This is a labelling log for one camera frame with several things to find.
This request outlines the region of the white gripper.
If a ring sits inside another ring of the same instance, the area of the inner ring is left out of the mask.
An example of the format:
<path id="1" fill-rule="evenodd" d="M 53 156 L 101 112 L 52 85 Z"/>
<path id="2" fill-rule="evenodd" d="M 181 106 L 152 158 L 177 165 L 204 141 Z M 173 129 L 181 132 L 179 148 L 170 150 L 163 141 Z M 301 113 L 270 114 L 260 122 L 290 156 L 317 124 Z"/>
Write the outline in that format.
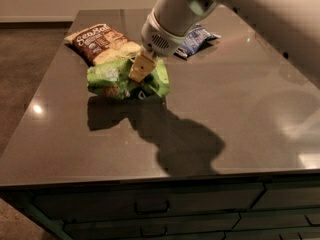
<path id="1" fill-rule="evenodd" d="M 169 57 L 182 44 L 193 25 L 194 15 L 190 11 L 154 8 L 142 27 L 142 44 L 159 57 Z M 141 51 L 135 57 L 129 78 L 140 83 L 155 67 L 155 60 Z"/>

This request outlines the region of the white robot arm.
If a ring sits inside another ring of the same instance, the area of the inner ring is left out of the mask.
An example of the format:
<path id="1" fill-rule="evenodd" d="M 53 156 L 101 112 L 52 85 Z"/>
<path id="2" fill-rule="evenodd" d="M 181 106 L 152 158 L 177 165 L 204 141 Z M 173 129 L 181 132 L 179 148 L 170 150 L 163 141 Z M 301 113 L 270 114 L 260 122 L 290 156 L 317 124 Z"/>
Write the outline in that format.
<path id="1" fill-rule="evenodd" d="M 314 85 L 320 83 L 320 0 L 157 0 L 141 30 L 142 51 L 168 57 L 219 5 L 235 12 Z"/>

